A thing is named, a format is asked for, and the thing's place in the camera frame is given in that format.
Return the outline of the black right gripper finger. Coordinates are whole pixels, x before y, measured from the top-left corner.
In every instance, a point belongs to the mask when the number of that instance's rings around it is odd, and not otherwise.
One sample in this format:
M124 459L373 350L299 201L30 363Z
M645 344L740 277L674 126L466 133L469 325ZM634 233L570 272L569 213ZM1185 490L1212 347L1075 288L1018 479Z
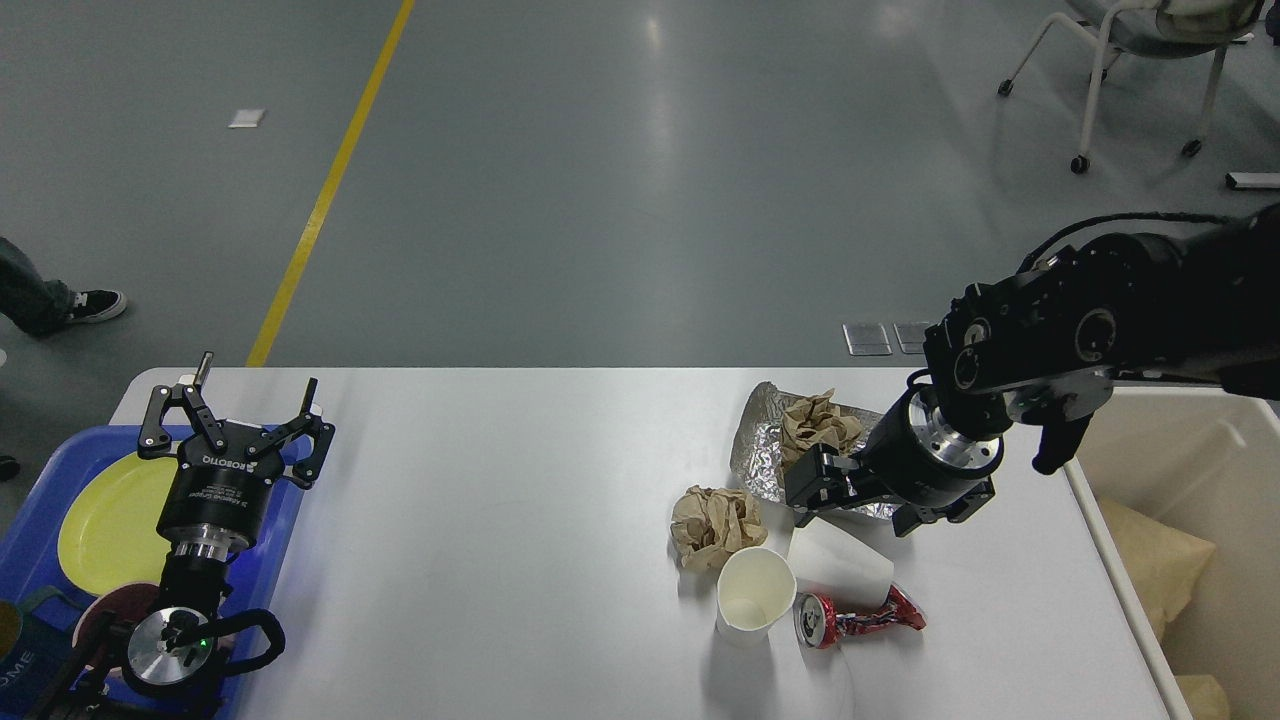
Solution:
M922 525L948 519L948 510L950 506L927 507L916 503L902 503L892 515L893 534L897 538L905 538Z
M833 446L813 445L783 474L783 501L804 528L820 512L851 509L863 501L855 487L861 464Z

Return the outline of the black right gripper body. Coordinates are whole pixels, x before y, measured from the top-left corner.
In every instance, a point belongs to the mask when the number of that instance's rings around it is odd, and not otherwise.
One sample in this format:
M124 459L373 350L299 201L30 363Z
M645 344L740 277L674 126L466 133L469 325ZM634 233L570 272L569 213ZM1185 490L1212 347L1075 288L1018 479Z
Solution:
M945 520L961 523L995 497L1004 438L960 433L942 414L933 386L910 386L852 456L861 464L855 487L863 501L855 507L878 501L950 506Z

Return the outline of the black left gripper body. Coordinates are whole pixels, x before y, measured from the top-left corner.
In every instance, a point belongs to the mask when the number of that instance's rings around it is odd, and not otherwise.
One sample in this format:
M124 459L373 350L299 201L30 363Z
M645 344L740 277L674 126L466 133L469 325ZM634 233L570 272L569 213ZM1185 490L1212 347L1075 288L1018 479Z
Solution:
M187 439L177 452L178 470L163 505L156 532L172 544L201 539L229 542L230 552L259 543L274 483L284 473L282 454L244 456L227 445L216 455L202 439Z

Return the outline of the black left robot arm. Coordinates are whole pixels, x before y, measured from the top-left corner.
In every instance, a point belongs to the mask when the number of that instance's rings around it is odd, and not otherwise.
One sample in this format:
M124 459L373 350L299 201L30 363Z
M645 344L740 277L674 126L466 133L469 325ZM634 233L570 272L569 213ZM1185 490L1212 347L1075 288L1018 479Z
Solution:
M284 652L271 611L227 610L230 570L261 544L274 496L315 486L337 429L315 402L316 378L288 421L216 416L204 398L211 364L205 354L191 377L155 386L140 424L136 457L175 462L156 514L166 555L154 597L140 612L91 603L23 719L211 719L229 679Z

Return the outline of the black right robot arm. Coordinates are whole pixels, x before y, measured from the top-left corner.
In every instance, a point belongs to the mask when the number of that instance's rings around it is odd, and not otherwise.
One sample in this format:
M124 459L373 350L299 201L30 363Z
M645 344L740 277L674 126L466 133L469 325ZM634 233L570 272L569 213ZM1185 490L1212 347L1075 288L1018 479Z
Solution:
M974 283L924 333L925 366L841 454L826 442L785 474L796 528L824 512L892 503L893 533L965 521L995 496L1014 424L1039 427L1033 468L1073 459L1116 380L1170 378L1277 398L1279 210L1211 217L1187 238L1108 233L1030 252Z

